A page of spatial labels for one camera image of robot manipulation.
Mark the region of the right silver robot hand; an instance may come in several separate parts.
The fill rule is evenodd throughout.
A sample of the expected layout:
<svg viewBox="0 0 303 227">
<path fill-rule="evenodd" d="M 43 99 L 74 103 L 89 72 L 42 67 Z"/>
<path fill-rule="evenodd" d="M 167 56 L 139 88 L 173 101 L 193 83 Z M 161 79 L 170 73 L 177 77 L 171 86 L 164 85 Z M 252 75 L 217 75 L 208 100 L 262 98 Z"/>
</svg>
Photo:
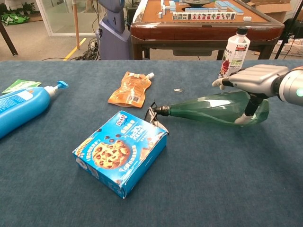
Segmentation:
<svg viewBox="0 0 303 227">
<path fill-rule="evenodd" d="M 289 68 L 286 66 L 259 64 L 235 72 L 228 77 L 218 78 L 212 86 L 219 87 L 221 90 L 225 87 L 235 87 L 249 94 L 250 100 L 244 113 L 234 122 L 247 124 L 254 118 L 257 108 L 264 99 L 278 95 L 278 88 L 275 86 L 282 81 L 288 71 Z"/>
</svg>

